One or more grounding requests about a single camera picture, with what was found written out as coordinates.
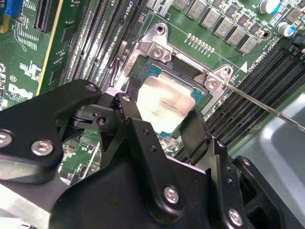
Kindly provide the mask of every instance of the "pcie slot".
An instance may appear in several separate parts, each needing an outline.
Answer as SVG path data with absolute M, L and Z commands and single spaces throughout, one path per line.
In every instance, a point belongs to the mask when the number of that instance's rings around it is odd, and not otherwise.
M 285 51 L 278 49 L 276 50 L 269 58 L 270 61 L 266 61 L 263 64 L 259 64 L 255 72 L 251 72 L 245 81 L 243 81 L 238 88 L 245 93 L 249 93 L 249 91 L 253 88 L 254 85 L 256 85 L 261 78 L 277 63 L 278 60 L 282 58 L 282 56 L 285 54 Z M 215 114 L 212 115 L 212 117 L 208 120 L 208 127 L 210 130 L 215 129 L 215 126 L 218 125 L 219 122 L 221 122 L 222 119 L 224 119 L 224 114 L 222 111 L 225 111 L 225 113 L 230 112 L 235 108 L 235 106 L 240 102 L 241 97 L 239 97 L 236 94 L 231 94 L 229 98 L 225 101 L 225 103 L 216 110 Z
M 59 0 L 39 0 L 34 28 L 43 33 L 52 31 Z
M 118 14 L 117 14 L 118 3 L 119 3 L 119 1 L 116 1 L 114 4 L 112 4 L 113 6 L 112 6 L 112 10 L 110 12 L 110 15 L 105 17 L 105 20 L 103 21 L 103 23 L 101 25 L 102 29 L 100 30 L 99 37 L 97 37 L 97 39 L 94 42 L 96 48 L 94 50 L 91 50 L 89 58 L 86 62 L 85 71 L 83 71 L 83 73 L 82 73 L 82 79 L 90 80 L 91 82 L 93 82 L 93 79 L 96 77 L 96 75 L 92 76 L 92 74 L 91 74 L 92 68 L 95 67 L 99 53 L 101 52 L 101 49 L 107 42 L 107 37 L 108 37 L 107 34 L 112 33 L 112 31 L 117 28 L 116 27 L 117 25 L 115 25 L 113 23 L 113 21 L 115 20 L 115 17 L 118 17 Z
M 272 89 L 268 91 L 267 95 L 262 94 L 260 96 L 262 98 L 261 102 L 269 105 L 272 108 L 277 108 L 281 104 L 279 101 L 283 102 L 286 98 L 288 98 L 296 90 L 295 86 L 299 85 L 298 82 L 305 80 L 304 76 L 299 77 L 299 74 L 304 70 L 304 68 L 305 67 L 302 66 L 302 64 L 299 64 L 295 68 L 291 69 L 291 71 L 289 71 L 290 73 L 287 74 L 285 78 L 283 78 L 280 82 L 277 82 L 277 86 L 273 85 L 271 87 Z M 247 132 L 250 131 L 250 129 L 254 127 L 254 123 L 256 121 L 252 121 L 251 124 L 249 124 L 249 122 L 251 122 L 253 119 L 257 120 L 256 117 L 263 112 L 264 110 L 262 110 L 260 107 L 252 104 L 250 111 L 247 112 L 247 115 L 243 116 L 239 122 L 232 125 L 233 128 L 230 129 L 230 131 L 226 133 L 221 140 L 224 143 L 230 143 L 230 145 L 232 145 L 231 141 L 235 140 L 236 133 L 240 132 L 241 130 L 245 130 Z
M 276 106 L 274 106 L 274 104 L 272 102 L 272 99 L 274 99 L 275 94 L 279 94 L 278 88 L 279 87 L 286 88 L 287 85 L 293 79 L 295 79 L 295 77 L 300 73 L 300 68 L 298 69 L 298 65 L 291 70 L 292 71 L 288 71 L 290 73 L 287 74 L 280 82 L 276 82 L 276 85 L 271 85 L 270 91 L 261 92 L 261 94 L 259 96 L 257 96 L 257 99 L 260 100 L 262 103 L 271 106 L 272 108 L 276 108 Z M 249 102 L 247 103 L 246 100 L 245 100 L 245 103 L 246 103 L 246 106 L 244 108 L 245 111 L 244 111 L 244 113 L 240 113 L 240 115 L 239 115 L 240 119 L 235 120 L 235 124 L 232 125 L 233 126 L 232 128 L 229 128 L 229 131 L 225 135 L 223 135 L 225 131 L 222 132 L 223 137 L 221 139 L 225 143 L 228 142 L 229 139 L 232 138 L 232 136 L 234 136 L 234 132 L 237 132 L 240 128 L 243 128 L 244 125 L 249 126 L 248 122 L 250 120 L 252 120 L 253 117 L 256 116 L 256 114 L 258 112 L 262 112 L 262 109 L 260 107 L 257 107 L 254 104 L 249 103 Z
M 75 78 L 79 79 L 86 79 L 85 74 L 87 72 L 88 64 L 91 63 L 92 56 L 98 50 L 98 46 L 103 42 L 103 37 L 99 37 L 99 33 L 101 31 L 107 32 L 108 27 L 103 27 L 106 21 L 109 21 L 111 19 L 108 19 L 105 17 L 105 13 L 110 6 L 110 1 L 104 0 L 99 7 L 99 10 L 97 12 L 97 15 L 95 16 L 94 24 L 91 27 L 90 35 L 86 41 L 86 45 L 84 49 L 82 50 L 81 57 L 79 59 L 79 63 L 77 66 L 77 71 L 75 73 Z
M 274 107 L 278 107 L 280 104 L 282 104 L 289 96 L 291 96 L 300 86 L 302 86 L 305 83 L 305 76 L 299 78 L 297 82 L 294 83 L 294 85 L 290 88 L 291 91 L 283 93 L 280 98 L 277 99 L 277 101 L 274 103 Z M 260 124 L 267 116 L 269 115 L 268 112 L 263 111 L 263 113 L 256 118 L 250 126 L 254 127 L 258 124 Z M 230 149 L 232 148 L 235 144 L 237 144 L 246 134 L 248 134 L 249 129 L 247 128 L 246 130 L 241 131 L 237 136 L 232 139 L 232 141 L 227 145 L 227 147 Z
M 294 59 L 291 58 L 288 54 L 287 54 L 287 58 L 284 61 L 284 65 L 282 65 L 281 63 L 278 64 L 277 69 L 275 72 L 273 72 L 272 77 L 265 77 L 262 79 L 262 82 L 260 82 L 260 84 L 257 84 L 257 87 L 253 87 L 253 90 L 250 90 L 248 93 L 251 94 L 251 96 L 255 99 L 259 99 L 259 97 L 261 96 L 261 94 L 263 92 L 265 92 L 265 90 L 267 88 L 270 87 L 270 85 L 272 83 L 274 83 L 276 81 L 276 79 L 278 79 L 286 70 L 287 68 L 293 63 Z M 232 111 L 232 113 L 230 114 L 230 117 L 226 117 L 225 119 L 223 119 L 224 122 L 219 122 L 218 125 L 216 125 L 214 128 L 217 130 L 222 130 L 223 128 L 226 128 L 230 123 L 235 122 L 236 119 L 238 119 L 239 117 L 243 116 L 244 114 L 246 114 L 246 110 L 248 109 L 248 107 L 251 105 L 251 103 L 247 103 L 247 101 L 243 100 L 239 100 L 239 104 L 240 103 L 244 103 L 246 102 L 246 105 L 240 105 L 237 107 L 237 109 L 234 109 L 234 111 Z M 218 137 L 218 132 L 216 131 L 214 133 L 214 135 L 216 137 Z
M 69 49 L 70 55 L 66 64 L 65 71 L 61 78 L 61 84 L 68 83 L 73 80 L 73 76 L 75 75 L 75 71 L 77 69 L 77 63 L 86 44 L 86 40 L 90 32 L 90 27 L 94 18 L 94 12 L 96 11 L 98 5 L 99 1 L 95 1 L 93 3 L 92 0 L 87 0 L 87 2 L 84 4 L 83 14 L 80 20 L 81 26 L 78 27 L 75 38 L 71 42 L 73 45 Z

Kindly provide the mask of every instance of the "green circuit board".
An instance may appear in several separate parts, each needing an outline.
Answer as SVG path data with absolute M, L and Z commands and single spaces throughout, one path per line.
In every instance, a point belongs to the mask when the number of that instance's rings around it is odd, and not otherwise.
M 117 39 L 122 36 L 124 27 L 119 27 L 117 33 L 110 36 L 111 42 L 104 40 L 109 35 L 106 33 L 107 28 L 114 27 L 112 19 L 115 18 L 115 13 L 120 12 L 119 6 L 122 4 L 127 6 L 125 9 L 127 16 L 132 8 L 128 3 L 139 5 L 145 3 L 127 40 L 122 68 L 132 53 L 136 41 L 155 24 L 163 22 L 168 27 L 168 43 L 171 46 L 212 71 L 225 64 L 230 65 L 234 70 L 230 82 L 235 86 L 248 76 L 282 37 L 276 31 L 279 23 L 288 22 L 294 25 L 297 31 L 304 30 L 305 24 L 304 9 L 299 6 L 299 0 L 282 1 L 281 7 L 275 14 L 260 13 L 258 10 L 260 0 L 179 1 L 186 2 L 184 7 L 180 7 L 176 0 L 60 0 L 54 12 L 56 17 L 53 29 L 45 33 L 34 28 L 39 2 L 39 0 L 25 0 L 20 16 L 9 18 L 8 30 L 0 33 L 0 109 L 31 99 L 39 93 L 52 90 L 77 78 L 89 79 L 105 89 L 106 83 L 109 82 L 109 79 L 103 78 L 107 70 L 106 66 L 113 55 L 112 52 L 115 52 L 113 47 L 119 45 Z M 194 14 L 191 9 L 198 2 L 204 3 L 205 9 L 195 10 Z M 7 26 L 8 19 L 4 16 L 4 7 L 1 6 L 4 6 L 4 3 L 1 4 L 0 0 L 0 31 L 1 27 Z M 101 13 L 99 10 L 103 6 L 105 12 Z M 217 35 L 220 24 L 213 29 L 207 29 L 203 21 L 211 10 L 219 15 L 219 19 L 226 19 L 230 25 L 241 29 L 245 36 L 253 39 L 252 49 L 248 50 L 246 47 L 230 43 L 229 35 L 225 37 Z M 94 24 L 98 15 L 101 16 L 99 23 Z M 242 17 L 246 17 L 246 21 L 239 23 Z M 94 36 L 89 36 L 89 29 L 96 30 Z M 85 43 L 85 37 L 89 39 L 88 43 Z M 94 57 L 99 54 L 96 48 L 102 47 L 104 43 L 109 44 L 108 47 L 105 46 L 108 52 L 98 60 L 100 66 L 96 67 L 97 62 L 94 61 Z M 75 61 L 77 59 L 82 59 L 79 62 L 83 64 L 80 72 L 76 69 L 76 66 L 79 66 Z M 147 60 L 147 57 L 140 56 L 129 76 L 137 78 Z M 91 69 L 97 74 L 87 74 Z M 296 91 L 281 108 L 296 98 L 300 91 Z M 223 104 L 229 94 L 229 91 L 224 93 L 222 98 L 211 107 L 205 115 L 206 120 Z M 210 99 L 211 96 L 207 95 L 198 103 L 205 105 Z M 64 149 L 66 153 L 60 167 L 60 175 L 67 182 L 77 182 L 98 169 L 101 159 L 98 133 L 86 131 L 82 138 L 67 142 Z M 170 156 L 174 154 L 173 151 L 168 152 Z
M 34 28 L 38 2 L 24 1 L 18 17 L 10 18 L 4 14 L 5 8 L 0 8 L 0 28 L 4 23 L 8 26 L 6 32 L 0 33 L 0 109 L 31 99 L 45 84 L 58 85 L 59 79 L 51 79 L 64 65 L 72 34 L 65 42 L 62 37 L 67 28 L 77 24 L 82 3 L 59 1 L 50 12 L 56 15 L 54 29 L 43 33 Z

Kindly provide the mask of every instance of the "surface-mount component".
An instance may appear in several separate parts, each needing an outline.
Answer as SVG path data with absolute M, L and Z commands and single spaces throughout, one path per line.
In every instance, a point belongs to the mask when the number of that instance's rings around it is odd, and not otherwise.
M 300 8 L 305 7 L 305 0 L 301 0 L 301 1 L 299 2 L 298 6 L 299 6 Z
M 173 6 L 176 7 L 177 9 L 183 11 L 188 2 L 189 2 L 189 0 L 175 0 L 173 2 Z
M 237 10 L 236 6 L 231 5 L 231 6 L 227 9 L 225 15 L 226 15 L 227 17 L 230 18 L 230 17 L 233 16 L 233 14 L 235 13 L 236 10 Z
M 286 20 L 290 23 L 294 23 L 302 15 L 302 12 L 298 8 L 292 8 L 286 16 Z
M 201 24 L 204 27 L 211 29 L 216 24 L 219 18 L 220 18 L 220 14 L 214 9 L 211 9 Z
M 237 27 L 236 30 L 232 33 L 232 35 L 228 38 L 228 42 L 232 45 L 237 45 L 242 38 L 245 36 L 245 31 L 241 28 Z
M 160 66 L 152 64 L 139 89 L 137 106 L 155 132 L 172 133 L 203 96 L 200 91 Z
M 249 37 L 245 41 L 245 43 L 239 48 L 239 50 L 245 54 L 249 54 L 251 52 L 251 50 L 254 48 L 254 46 L 256 46 L 257 43 L 258 43 L 257 39 L 255 39 L 253 37 Z
M 274 14 L 278 12 L 281 7 L 280 0 L 261 0 L 258 10 L 261 13 Z
M 73 32 L 74 32 L 74 25 L 65 28 L 62 34 L 61 42 L 64 43 L 66 41 L 69 41 L 73 36 Z
M 63 67 L 60 66 L 51 73 L 50 83 L 52 83 L 56 80 L 59 80 L 59 78 L 61 77 L 62 70 L 63 70 Z
M 287 22 L 281 22 L 278 24 L 276 31 L 284 37 L 292 37 L 295 34 L 295 26 Z
M 260 28 L 261 28 L 260 24 L 254 23 L 254 24 L 251 26 L 249 32 L 250 32 L 252 35 L 255 35 L 256 32 L 257 32 Z
M 219 8 L 220 4 L 223 2 L 223 0 L 214 0 L 213 6 L 215 8 Z
M 190 10 L 187 12 L 187 15 L 189 15 L 189 17 L 193 18 L 194 20 L 197 20 L 206 6 L 207 5 L 201 0 L 196 0 Z
M 215 31 L 215 34 L 217 34 L 220 37 L 225 37 L 228 31 L 232 28 L 232 26 L 233 23 L 227 18 L 224 18 L 224 20 L 221 22 L 221 24 L 218 26 L 217 30 Z
M 244 26 L 244 24 L 249 20 L 249 17 L 245 14 L 243 14 L 240 19 L 237 21 L 237 24 L 240 25 L 241 27 Z

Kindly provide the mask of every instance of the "black plastic bracket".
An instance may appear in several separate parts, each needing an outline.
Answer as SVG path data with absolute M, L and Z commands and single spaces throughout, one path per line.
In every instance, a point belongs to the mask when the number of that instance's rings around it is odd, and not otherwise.
M 195 166 L 211 177 L 211 224 L 216 228 L 253 228 L 244 210 L 236 167 L 229 162 L 225 145 L 211 137 L 202 114 L 191 111 L 180 132 L 187 155 L 195 155 Z M 232 218 L 232 212 L 237 212 L 239 220 Z
M 119 147 L 129 147 L 150 214 L 164 224 L 175 222 L 184 213 L 185 200 L 152 125 L 142 120 L 136 102 L 129 95 L 116 94 L 112 105 L 122 123 L 109 146 L 102 147 L 101 168 L 107 167 L 113 158 L 119 157 L 116 155 L 116 152 L 121 151 L 118 150 Z M 101 146 L 105 145 L 103 141 L 101 133 Z M 166 187 L 178 193 L 178 203 L 166 199 Z
M 98 87 L 77 80 L 0 112 L 0 131 L 12 137 L 0 148 L 0 179 L 36 184 L 51 180 L 63 157 L 61 137 L 70 116 L 100 96 Z M 32 152 L 39 140 L 51 143 L 49 155 Z

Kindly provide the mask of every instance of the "black ram slot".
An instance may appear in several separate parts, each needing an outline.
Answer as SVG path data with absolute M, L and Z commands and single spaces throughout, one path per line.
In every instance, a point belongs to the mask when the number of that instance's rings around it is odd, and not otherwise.
M 105 41 L 102 45 L 102 47 L 100 48 L 99 50 L 99 53 L 97 55 L 97 58 L 94 62 L 94 65 L 93 65 L 93 68 L 91 70 L 91 73 L 90 73 L 90 76 L 89 76 L 89 81 L 93 82 L 93 79 L 98 75 L 98 71 L 100 69 L 100 64 L 103 60 L 103 58 L 105 57 L 105 54 L 110 46 L 110 44 L 112 43 L 112 41 L 114 40 L 114 37 L 117 33 L 117 30 L 119 29 L 120 27 L 120 23 L 124 17 L 124 12 L 127 8 L 127 3 L 129 3 L 129 0 L 123 0 L 117 11 L 115 12 L 115 16 L 111 22 L 112 24 L 112 28 L 111 30 L 109 30 L 106 38 L 105 38 Z
M 43 33 L 52 31 L 59 0 L 39 0 L 34 28 Z
M 261 97 L 261 95 L 270 88 L 270 85 L 275 82 L 286 70 L 291 64 L 293 64 L 294 58 L 291 58 L 289 54 L 286 54 L 287 58 L 285 58 L 284 64 L 281 64 L 280 62 L 276 63 L 274 67 L 276 67 L 276 71 L 273 72 L 270 78 L 263 78 L 261 82 L 257 85 L 255 85 L 252 90 L 250 90 L 248 93 L 252 95 L 253 98 L 258 99 Z M 245 99 L 241 99 L 239 103 L 247 103 Z M 247 108 L 252 105 L 252 103 L 247 103 L 242 106 L 237 106 L 236 109 L 232 110 L 230 113 L 227 114 L 226 118 L 222 120 L 218 125 L 216 125 L 214 128 L 217 130 L 221 130 L 223 128 L 226 128 L 230 123 L 233 123 L 236 121 L 236 119 L 240 118 L 242 114 L 246 114 Z
M 277 108 L 305 81 L 305 64 L 279 44 L 239 85 L 250 96 Z M 267 116 L 260 107 L 239 95 L 231 94 L 216 110 L 207 125 L 211 133 L 231 149 Z
M 261 61 L 256 68 L 246 77 L 246 79 L 238 86 L 238 88 L 246 93 L 261 80 L 261 78 L 277 63 L 277 61 L 282 58 L 285 51 L 282 49 L 274 48 L 266 58 L 270 61 Z M 231 94 L 230 97 L 225 101 L 221 109 L 217 109 L 217 115 L 212 115 L 209 119 L 209 128 L 214 129 L 215 126 L 225 118 L 225 115 L 233 110 L 235 106 L 240 102 L 241 97 L 236 94 Z
M 138 8 L 135 10 L 134 15 L 132 16 L 132 20 L 128 25 L 127 31 L 124 34 L 123 41 L 129 42 L 130 38 L 133 37 L 133 31 L 135 29 L 136 24 L 139 21 L 139 18 L 147 4 L 148 0 L 140 0 Z
M 92 46 L 93 43 L 95 41 L 95 39 L 98 36 L 98 33 L 101 29 L 102 26 L 102 21 L 104 19 L 104 15 L 105 12 L 108 8 L 108 6 L 110 5 L 109 1 L 102 1 L 102 3 L 100 4 L 100 7 L 98 8 L 99 10 L 97 11 L 96 15 L 95 15 L 95 20 L 94 23 L 91 25 L 91 29 L 90 29 L 90 35 L 88 36 L 88 39 L 86 40 L 86 45 L 84 46 L 84 49 L 82 50 L 82 55 L 79 59 L 78 65 L 77 65 L 77 70 L 75 72 L 74 78 L 73 79 L 86 79 L 86 77 L 83 77 L 83 71 L 86 65 L 86 62 L 88 60 L 88 54 L 90 53 L 90 51 L 92 51 Z

